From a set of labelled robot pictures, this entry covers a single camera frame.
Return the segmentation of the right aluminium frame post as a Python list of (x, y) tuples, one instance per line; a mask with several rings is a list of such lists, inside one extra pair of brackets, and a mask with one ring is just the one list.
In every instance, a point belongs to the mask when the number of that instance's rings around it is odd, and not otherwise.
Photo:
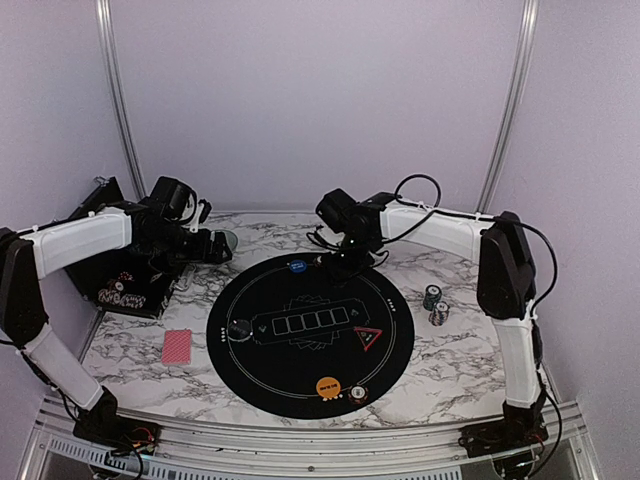
[(507, 89), (503, 114), (483, 187), (476, 205), (476, 210), (480, 212), (486, 212), (489, 209), (497, 190), (502, 170), (506, 164), (512, 127), (526, 88), (526, 82), (531, 65), (539, 6), (540, 2), (538, 0), (525, 0), (523, 2), (513, 68)]

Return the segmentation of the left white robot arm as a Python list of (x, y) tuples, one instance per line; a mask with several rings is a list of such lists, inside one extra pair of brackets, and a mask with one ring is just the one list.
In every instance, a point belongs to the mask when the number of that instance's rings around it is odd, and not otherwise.
[(125, 438), (126, 423), (98, 406), (112, 394), (71, 354), (49, 325), (40, 282), (47, 275), (105, 252), (128, 249), (157, 275), (176, 276), (188, 264), (218, 265), (232, 259), (238, 238), (193, 219), (168, 220), (141, 204), (106, 207), (84, 218), (1, 233), (1, 329), (14, 346), (79, 408), (91, 411), (89, 431), (106, 445)]

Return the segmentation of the orange big blind button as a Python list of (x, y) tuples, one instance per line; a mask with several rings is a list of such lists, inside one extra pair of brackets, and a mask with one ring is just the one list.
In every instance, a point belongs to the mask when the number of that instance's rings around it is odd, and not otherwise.
[(341, 383), (334, 377), (325, 376), (316, 383), (316, 392), (324, 401), (339, 398), (341, 391)]

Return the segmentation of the red playing card deck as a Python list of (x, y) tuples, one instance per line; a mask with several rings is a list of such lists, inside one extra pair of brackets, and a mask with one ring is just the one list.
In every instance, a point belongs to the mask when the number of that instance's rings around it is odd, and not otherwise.
[(165, 366), (189, 365), (191, 342), (191, 330), (167, 330), (164, 335), (161, 363)]

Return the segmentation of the front aluminium rail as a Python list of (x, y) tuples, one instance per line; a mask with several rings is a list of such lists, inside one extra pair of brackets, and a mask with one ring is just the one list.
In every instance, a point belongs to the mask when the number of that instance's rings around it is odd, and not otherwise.
[(141, 463), (124, 457), (105, 461), (109, 448), (73, 436), (73, 422), (60, 399), (43, 400), (17, 474), (42, 479), (54, 455), (147, 479), (474, 479), (500, 478), (494, 467), (517, 456), (534, 457), (539, 479), (599, 479), (600, 472), (577, 403), (543, 411), (549, 437), (501, 453), (471, 458), (460, 444), (467, 422), (398, 428), (302, 429), (233, 426), (124, 410), (156, 423), (156, 448)]

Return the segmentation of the black poker chip case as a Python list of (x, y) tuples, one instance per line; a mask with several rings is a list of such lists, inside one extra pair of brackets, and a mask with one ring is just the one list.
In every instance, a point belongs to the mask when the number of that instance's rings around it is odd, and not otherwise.
[(158, 245), (176, 244), (186, 230), (161, 217), (147, 204), (147, 197), (138, 203), (125, 200), (117, 180), (110, 178), (70, 216), (72, 220), (80, 219), (103, 207), (122, 207), (133, 215), (131, 245), (65, 268), (81, 296), (105, 311), (158, 317), (171, 296), (173, 282), (182, 272), (180, 265), (160, 265), (151, 254)]

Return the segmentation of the red black triangle all-in marker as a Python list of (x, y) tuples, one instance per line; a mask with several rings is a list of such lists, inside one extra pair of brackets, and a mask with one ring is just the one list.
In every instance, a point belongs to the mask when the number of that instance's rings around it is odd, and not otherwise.
[(375, 344), (383, 333), (381, 329), (368, 327), (355, 327), (354, 332), (359, 338), (365, 352)]

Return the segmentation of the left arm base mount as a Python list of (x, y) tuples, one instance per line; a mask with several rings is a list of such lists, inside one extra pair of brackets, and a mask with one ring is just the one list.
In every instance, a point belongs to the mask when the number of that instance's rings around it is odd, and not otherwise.
[(139, 454), (153, 453), (161, 427), (154, 422), (118, 417), (110, 423), (90, 423), (79, 420), (73, 435), (82, 440), (112, 447), (117, 454), (124, 455), (136, 450)]

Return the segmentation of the green poker chip stack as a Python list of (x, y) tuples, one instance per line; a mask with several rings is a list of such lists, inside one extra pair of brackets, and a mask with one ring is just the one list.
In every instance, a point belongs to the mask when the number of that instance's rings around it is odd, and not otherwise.
[(425, 288), (423, 307), (427, 311), (432, 311), (442, 298), (442, 290), (438, 285), (430, 284)]

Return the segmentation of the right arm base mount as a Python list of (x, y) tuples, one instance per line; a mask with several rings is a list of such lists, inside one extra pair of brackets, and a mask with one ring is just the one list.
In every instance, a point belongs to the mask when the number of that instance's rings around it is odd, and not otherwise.
[(469, 458), (475, 458), (542, 444), (548, 438), (548, 431), (540, 422), (526, 430), (521, 423), (500, 419), (463, 427), (458, 444)]

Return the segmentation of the aluminium frame post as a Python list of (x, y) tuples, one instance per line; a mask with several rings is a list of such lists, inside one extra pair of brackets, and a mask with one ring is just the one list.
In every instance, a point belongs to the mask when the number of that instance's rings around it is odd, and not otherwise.
[(483, 187), (476, 205), (476, 210), (480, 212), (486, 212), (489, 209), (497, 190), (502, 170), (506, 164), (512, 127), (526, 88), (526, 82), (531, 65), (539, 6), (540, 2), (538, 0), (525, 0), (523, 2), (513, 68), (507, 89), (503, 114)]
[(109, 0), (97, 0), (95, 6), (99, 39), (116, 126), (134, 193), (138, 199), (142, 199), (147, 195), (147, 188), (127, 112), (125, 92), (119, 68), (111, 2)]

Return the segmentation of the clear round dealer button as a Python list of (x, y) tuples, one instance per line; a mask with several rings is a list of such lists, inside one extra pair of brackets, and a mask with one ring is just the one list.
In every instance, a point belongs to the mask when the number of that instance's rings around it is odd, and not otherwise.
[(227, 325), (227, 337), (233, 342), (245, 342), (253, 335), (252, 324), (248, 320), (234, 319)]

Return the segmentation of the round black poker mat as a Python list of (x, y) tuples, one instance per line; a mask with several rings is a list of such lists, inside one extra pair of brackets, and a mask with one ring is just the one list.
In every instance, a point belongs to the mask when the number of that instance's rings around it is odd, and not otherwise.
[[(214, 370), (239, 398), (270, 414), (319, 420), (362, 409), (388, 393), (405, 372), (414, 348), (414, 320), (401, 292), (368, 269), (334, 285), (313, 264), (314, 253), (262, 261), (234, 278), (209, 313), (207, 348)], [(304, 260), (293, 273), (287, 263)], [(245, 342), (227, 337), (231, 320), (252, 324)], [(365, 352), (355, 327), (383, 331)], [(336, 378), (337, 399), (324, 401), (317, 381)], [(368, 389), (360, 405), (348, 398), (355, 385)]]

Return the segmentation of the blue small blind button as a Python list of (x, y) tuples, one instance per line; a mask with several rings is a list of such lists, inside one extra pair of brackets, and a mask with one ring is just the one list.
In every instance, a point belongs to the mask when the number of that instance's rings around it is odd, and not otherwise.
[(293, 273), (299, 274), (307, 270), (308, 264), (301, 259), (294, 259), (287, 263), (289, 270)]

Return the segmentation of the left aluminium frame post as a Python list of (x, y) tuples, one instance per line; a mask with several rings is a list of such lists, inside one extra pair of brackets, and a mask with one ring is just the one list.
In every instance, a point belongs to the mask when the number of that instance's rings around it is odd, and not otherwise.
[(97, 0), (95, 6), (99, 39), (116, 126), (134, 193), (138, 199), (142, 199), (147, 195), (147, 188), (127, 112), (125, 92), (119, 68), (111, 2), (109, 0)]

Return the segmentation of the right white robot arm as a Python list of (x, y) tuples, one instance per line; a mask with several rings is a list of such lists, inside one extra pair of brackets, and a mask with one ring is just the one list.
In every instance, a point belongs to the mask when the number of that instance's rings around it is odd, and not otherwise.
[(461, 213), (387, 192), (358, 202), (335, 189), (324, 195), (315, 212), (343, 237), (320, 260), (338, 281), (372, 267), (374, 254), (399, 240), (477, 264), (477, 302), (496, 330), (506, 377), (504, 419), (496, 425), (495, 438), (515, 448), (529, 437), (547, 398), (539, 372), (543, 347), (536, 325), (536, 267), (526, 238), (529, 227), (509, 211), (498, 216)]

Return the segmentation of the pale green ceramic bowl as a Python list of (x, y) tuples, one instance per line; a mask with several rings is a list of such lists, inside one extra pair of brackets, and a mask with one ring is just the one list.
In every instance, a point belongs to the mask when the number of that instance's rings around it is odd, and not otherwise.
[(226, 241), (226, 245), (228, 246), (228, 248), (232, 251), (235, 252), (237, 249), (237, 246), (239, 244), (239, 238), (238, 236), (231, 230), (226, 230), (226, 229), (222, 229), (221, 233), (224, 235), (225, 241)]

